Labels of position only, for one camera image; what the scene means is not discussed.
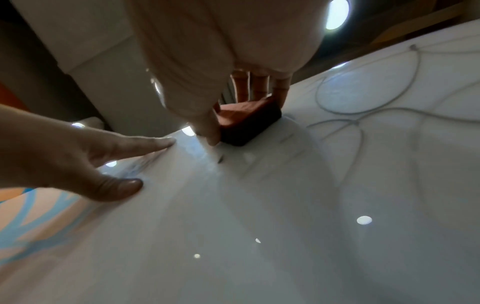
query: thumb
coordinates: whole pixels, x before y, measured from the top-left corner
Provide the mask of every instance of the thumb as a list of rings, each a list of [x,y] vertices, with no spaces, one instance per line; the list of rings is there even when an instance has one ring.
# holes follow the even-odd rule
[[[91,165],[65,180],[64,190],[96,201],[117,201],[139,192],[144,183],[138,178],[116,178],[102,174]]]

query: person's left hand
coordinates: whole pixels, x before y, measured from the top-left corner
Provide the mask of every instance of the person's left hand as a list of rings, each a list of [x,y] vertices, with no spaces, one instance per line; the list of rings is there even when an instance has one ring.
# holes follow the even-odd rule
[[[112,160],[163,150],[175,138],[127,137],[0,106],[0,188],[53,187],[98,201],[137,193],[140,179],[96,170]]]

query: red sponge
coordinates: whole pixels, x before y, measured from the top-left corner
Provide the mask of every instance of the red sponge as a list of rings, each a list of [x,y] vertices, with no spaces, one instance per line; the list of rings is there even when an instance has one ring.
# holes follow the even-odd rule
[[[217,112],[221,141],[243,146],[277,121],[282,112],[273,99],[221,105]]]

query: human hand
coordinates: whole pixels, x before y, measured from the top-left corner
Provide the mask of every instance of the human hand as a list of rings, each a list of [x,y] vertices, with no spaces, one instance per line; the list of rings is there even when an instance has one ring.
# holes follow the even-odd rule
[[[160,98],[210,145],[220,141],[212,110],[232,75],[238,102],[267,95],[282,106],[292,73],[324,35],[327,0],[125,0]],[[252,96],[249,97],[249,72]]]
[[[170,147],[174,138],[127,137],[0,106],[0,187],[53,187],[98,201],[137,193],[140,179],[104,175],[96,167]]]

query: person's right hand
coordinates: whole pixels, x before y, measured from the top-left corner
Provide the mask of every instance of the person's right hand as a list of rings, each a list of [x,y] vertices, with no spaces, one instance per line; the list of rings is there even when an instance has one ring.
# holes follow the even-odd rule
[[[213,111],[229,76],[239,102],[283,105],[292,73],[315,53],[328,0],[125,0],[161,99],[208,143],[220,141]],[[249,97],[249,73],[253,96]]]

